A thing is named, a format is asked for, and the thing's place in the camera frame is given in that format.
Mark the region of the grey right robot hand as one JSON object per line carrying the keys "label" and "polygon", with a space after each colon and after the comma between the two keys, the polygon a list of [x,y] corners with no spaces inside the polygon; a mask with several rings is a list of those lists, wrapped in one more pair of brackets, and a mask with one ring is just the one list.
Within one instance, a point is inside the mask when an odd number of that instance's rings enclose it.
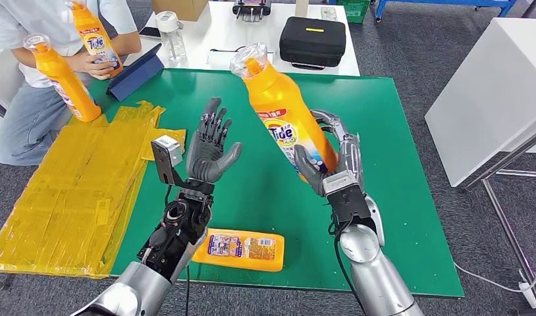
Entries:
{"label": "grey right robot hand", "polygon": [[294,146],[294,161],[300,173],[304,176],[313,191],[327,197],[350,185],[363,188],[363,169],[358,135],[349,133],[341,119],[322,110],[311,110],[317,124],[322,124],[322,130],[331,132],[339,141],[340,149],[336,168],[333,172],[321,172],[310,162],[310,155],[302,145]]}

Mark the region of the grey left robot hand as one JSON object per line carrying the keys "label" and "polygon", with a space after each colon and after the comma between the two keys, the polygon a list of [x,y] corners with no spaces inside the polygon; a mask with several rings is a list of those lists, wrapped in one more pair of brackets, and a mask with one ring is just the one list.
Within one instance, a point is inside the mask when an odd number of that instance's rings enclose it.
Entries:
{"label": "grey left robot hand", "polygon": [[212,97],[203,110],[199,125],[192,135],[186,158],[188,177],[214,183],[239,158],[242,143],[233,143],[228,150],[224,144],[231,119],[225,119],[226,107],[221,107],[221,98]]}

